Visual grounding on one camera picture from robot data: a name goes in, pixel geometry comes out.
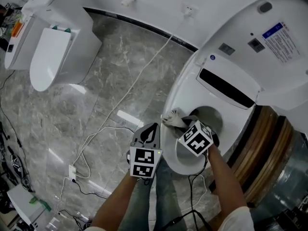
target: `white sleeve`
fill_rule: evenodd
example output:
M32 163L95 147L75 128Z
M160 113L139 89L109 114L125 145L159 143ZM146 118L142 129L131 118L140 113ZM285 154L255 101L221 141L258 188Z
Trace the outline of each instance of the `white sleeve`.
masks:
M105 231L105 230L98 228L98 227L89 227L89 228L85 229L85 231Z
M218 231L254 231L254 223L252 221L248 207L240 207L230 213L223 221Z

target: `orange object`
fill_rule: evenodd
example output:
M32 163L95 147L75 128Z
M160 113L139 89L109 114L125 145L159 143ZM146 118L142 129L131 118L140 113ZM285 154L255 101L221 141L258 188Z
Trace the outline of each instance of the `orange object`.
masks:
M23 28L23 26L24 26L24 23L17 21L13 30L12 30L12 37L14 37L14 38L17 37L21 28Z

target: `leg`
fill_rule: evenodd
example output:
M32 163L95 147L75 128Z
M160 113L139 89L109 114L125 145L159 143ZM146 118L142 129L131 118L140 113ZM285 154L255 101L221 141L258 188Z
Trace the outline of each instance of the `leg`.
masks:
M149 230L149 200L152 183L153 179L147 186L144 185L143 180L137 182L118 231Z
M154 231L159 231L176 217L182 216L177 194L171 179L171 169L164 159L156 171L156 223ZM186 231L185 221L169 227L168 231Z

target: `marble floor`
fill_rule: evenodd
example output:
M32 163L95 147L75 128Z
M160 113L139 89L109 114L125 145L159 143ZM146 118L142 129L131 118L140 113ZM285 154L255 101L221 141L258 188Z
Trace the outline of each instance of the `marble floor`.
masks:
M142 67L166 42L166 38L138 26L99 14L90 15L94 20L93 31L103 45L80 84L54 85L45 92L37 92L30 84L29 72L16 71L0 91L2 108L25 149L32 188L52 208L46 221L56 215L61 222L59 230L64 231L77 230L73 219L55 214L64 176L68 176L68 165L76 159L87 136L97 131ZM4 55L1 51L0 87L11 73L4 69ZM104 126L135 131L141 123L159 122L168 92L191 55L191 51L171 41L141 74L131 93L112 112ZM121 118L118 111L133 116L135 122ZM8 144L23 157L13 130L2 113L0 120L11 135ZM103 196L112 193L128 170L125 154L131 138L129 130L107 128L86 147L84 155L91 168L91 177L79 179L84 192ZM76 166L79 173L88 174L82 158ZM174 184L181 209L188 208L190 190L187 177L174 174ZM198 177L194 183L194 203L204 191L203 180ZM103 202L94 195L82 195L76 184L66 180L59 209L91 218ZM196 209L210 220L220 211L217 197L208 191ZM151 190L149 220L152 228L155 183ZM192 220L192 216L186 218L190 229L193 229Z

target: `smart toilet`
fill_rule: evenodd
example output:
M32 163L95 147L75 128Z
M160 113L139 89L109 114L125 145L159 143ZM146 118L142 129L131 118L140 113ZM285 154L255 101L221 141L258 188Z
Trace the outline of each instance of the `smart toilet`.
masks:
M184 117L199 108L205 112L203 122L216 130L224 155L256 104L270 105L287 117L297 109L304 111L308 103L307 13L308 0L256 0L230 15L187 61L162 117L174 109ZM200 172L205 157L196 157L176 142L162 125L161 148L170 168L183 175Z
M18 61L12 62L14 58L24 60L22 69L30 70L31 84L37 91L56 83L81 82L102 44L92 32L93 20L88 13L75 0L29 0L22 13L29 18L24 25L26 32L32 34L20 32L26 41L12 39L16 42L10 42L13 46L8 48L6 67L21 69ZM9 52L19 49L19 54Z

